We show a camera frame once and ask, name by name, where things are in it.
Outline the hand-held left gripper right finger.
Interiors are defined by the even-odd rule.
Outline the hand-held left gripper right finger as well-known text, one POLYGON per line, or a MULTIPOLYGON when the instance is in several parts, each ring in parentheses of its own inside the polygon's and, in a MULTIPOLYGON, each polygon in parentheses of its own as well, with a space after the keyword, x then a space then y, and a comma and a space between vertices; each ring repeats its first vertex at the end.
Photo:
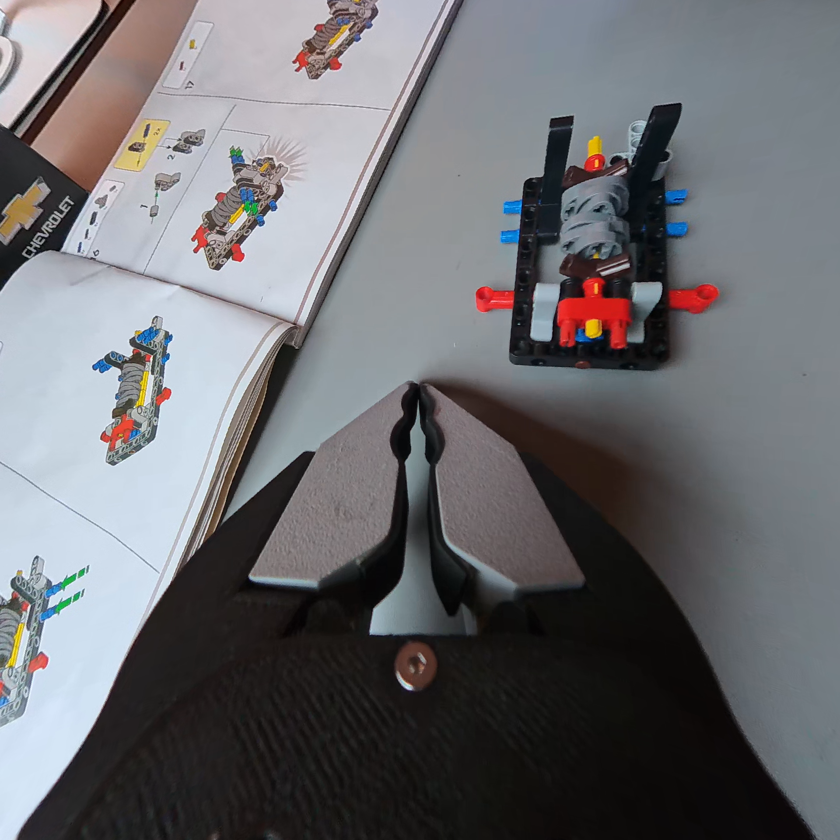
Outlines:
POLYGON ((434 585, 447 614, 489 615, 525 595, 573 591, 585 576, 522 457, 437 388, 422 384, 434 585))

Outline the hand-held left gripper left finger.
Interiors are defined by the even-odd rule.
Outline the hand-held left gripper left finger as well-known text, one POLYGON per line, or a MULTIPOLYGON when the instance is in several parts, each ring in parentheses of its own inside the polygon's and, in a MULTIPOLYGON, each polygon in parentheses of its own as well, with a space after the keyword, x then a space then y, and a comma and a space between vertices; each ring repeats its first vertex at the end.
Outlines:
POLYGON ((249 579, 372 609, 399 582, 408 498, 405 462, 418 385, 406 382, 315 452, 249 579))

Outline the black frame lego model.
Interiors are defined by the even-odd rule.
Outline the black frame lego model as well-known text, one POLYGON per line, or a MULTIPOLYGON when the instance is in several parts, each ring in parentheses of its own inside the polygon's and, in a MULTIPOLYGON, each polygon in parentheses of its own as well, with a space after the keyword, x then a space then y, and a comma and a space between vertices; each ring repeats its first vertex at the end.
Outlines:
POLYGON ((667 244, 687 234, 666 208, 669 143, 683 106, 654 106, 633 122, 627 150, 607 157, 600 136, 583 165, 569 163, 574 117, 554 118, 542 174, 504 205, 518 228, 500 240, 517 247, 514 288, 476 291, 480 312, 511 312, 513 364, 578 370, 656 371, 669 360, 671 312, 700 314, 718 299, 709 283, 673 288, 667 244))

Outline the lego instruction booklet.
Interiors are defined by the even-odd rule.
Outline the lego instruction booklet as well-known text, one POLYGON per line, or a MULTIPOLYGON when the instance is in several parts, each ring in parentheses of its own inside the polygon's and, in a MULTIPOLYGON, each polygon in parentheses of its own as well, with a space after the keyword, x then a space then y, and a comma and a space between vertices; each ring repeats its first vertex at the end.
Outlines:
POLYGON ((72 751, 215 529, 460 2, 196 2, 81 198, 10 168, 2 747, 72 751))

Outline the black lego set box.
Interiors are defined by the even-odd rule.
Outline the black lego set box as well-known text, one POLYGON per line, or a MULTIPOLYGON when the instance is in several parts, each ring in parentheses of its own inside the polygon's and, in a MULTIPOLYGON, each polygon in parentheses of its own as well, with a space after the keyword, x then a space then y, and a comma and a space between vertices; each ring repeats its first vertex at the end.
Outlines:
POLYGON ((61 250, 88 192, 1 128, 1 284, 26 260, 61 250))

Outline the white monitor stand base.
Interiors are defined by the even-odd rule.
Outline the white monitor stand base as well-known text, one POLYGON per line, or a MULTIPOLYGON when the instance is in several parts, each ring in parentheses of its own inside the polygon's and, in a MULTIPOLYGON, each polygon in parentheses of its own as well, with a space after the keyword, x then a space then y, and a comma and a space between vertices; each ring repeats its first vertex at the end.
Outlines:
POLYGON ((1 123, 12 129, 109 14, 101 1, 1 2, 1 123))

